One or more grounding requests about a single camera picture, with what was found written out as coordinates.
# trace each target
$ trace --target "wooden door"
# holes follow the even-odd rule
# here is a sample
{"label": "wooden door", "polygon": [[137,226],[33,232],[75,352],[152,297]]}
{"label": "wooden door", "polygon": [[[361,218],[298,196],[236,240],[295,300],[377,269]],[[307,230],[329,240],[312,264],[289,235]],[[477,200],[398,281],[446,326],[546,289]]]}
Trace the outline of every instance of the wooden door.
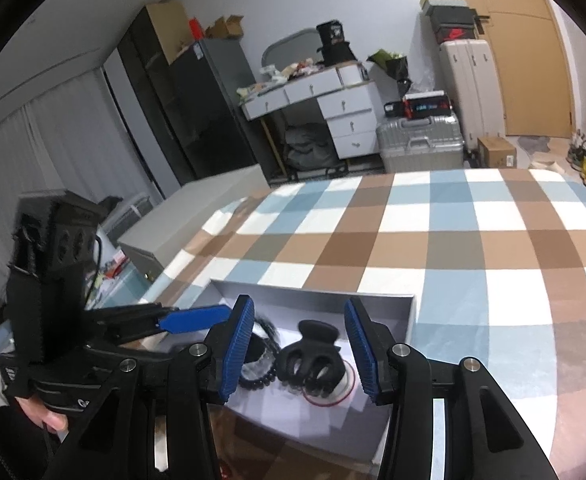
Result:
{"label": "wooden door", "polygon": [[564,43],[548,0],[468,0],[493,50],[512,136],[570,137],[573,102]]}

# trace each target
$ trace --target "checkered bedsheet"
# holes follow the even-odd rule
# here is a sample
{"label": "checkered bedsheet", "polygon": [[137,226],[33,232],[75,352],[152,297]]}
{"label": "checkered bedsheet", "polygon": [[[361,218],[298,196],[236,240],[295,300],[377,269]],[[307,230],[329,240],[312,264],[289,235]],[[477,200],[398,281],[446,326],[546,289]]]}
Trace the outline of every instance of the checkered bedsheet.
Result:
{"label": "checkered bedsheet", "polygon": [[562,480],[586,478],[581,184],[453,170],[282,186],[212,215],[143,301],[188,308],[210,279],[414,294],[409,343],[483,361]]}

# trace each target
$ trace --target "silver bolt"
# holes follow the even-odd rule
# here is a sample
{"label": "silver bolt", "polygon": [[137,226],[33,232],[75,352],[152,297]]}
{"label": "silver bolt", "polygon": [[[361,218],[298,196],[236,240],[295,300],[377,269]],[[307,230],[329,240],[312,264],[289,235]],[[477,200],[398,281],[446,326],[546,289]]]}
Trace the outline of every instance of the silver bolt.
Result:
{"label": "silver bolt", "polygon": [[199,357],[204,355],[208,350],[207,346],[204,343],[195,343],[188,349],[188,353],[192,356]]}
{"label": "silver bolt", "polygon": [[124,359],[119,364],[119,369],[122,370],[123,372],[131,372],[132,370],[135,370],[136,366],[137,366],[137,361],[135,361],[134,359]]}
{"label": "silver bolt", "polygon": [[468,359],[464,359],[464,368],[466,368],[469,372],[476,372],[482,368],[482,365],[477,359],[469,357]]}
{"label": "silver bolt", "polygon": [[393,346],[393,353],[399,357],[406,357],[410,354],[410,346],[404,343],[399,343]]}

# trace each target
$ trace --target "blue gripper pad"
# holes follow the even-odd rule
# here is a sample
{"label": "blue gripper pad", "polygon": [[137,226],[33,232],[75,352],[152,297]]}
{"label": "blue gripper pad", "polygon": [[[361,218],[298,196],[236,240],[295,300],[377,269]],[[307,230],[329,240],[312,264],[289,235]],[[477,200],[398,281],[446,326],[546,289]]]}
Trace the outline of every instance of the blue gripper pad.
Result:
{"label": "blue gripper pad", "polygon": [[223,304],[190,308],[169,314],[160,321],[160,328],[171,334],[196,332],[227,321],[230,315],[231,308]]}
{"label": "blue gripper pad", "polygon": [[359,381],[362,383],[362,389],[373,402],[380,393],[377,381],[377,362],[373,356],[373,351],[366,339],[364,327],[359,319],[359,315],[351,300],[344,306],[344,323],[346,325],[346,334],[353,351],[355,364],[358,367]]}
{"label": "blue gripper pad", "polygon": [[255,304],[251,298],[246,295],[237,298],[233,307],[232,317],[235,317],[236,309],[241,310],[241,312],[237,317],[234,331],[226,349],[222,364],[222,380],[218,390],[219,396],[224,402],[237,389],[242,365],[249,347],[250,334],[255,323]]}

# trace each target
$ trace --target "person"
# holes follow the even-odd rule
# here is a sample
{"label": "person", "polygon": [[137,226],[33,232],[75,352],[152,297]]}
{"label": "person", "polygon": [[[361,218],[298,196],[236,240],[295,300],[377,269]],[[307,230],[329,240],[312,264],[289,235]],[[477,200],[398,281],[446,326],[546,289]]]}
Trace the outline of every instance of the person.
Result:
{"label": "person", "polygon": [[[12,399],[4,395],[0,374],[0,480],[44,476],[58,431],[68,429],[65,416],[51,412],[37,397]],[[47,438],[45,431],[51,433]]]}

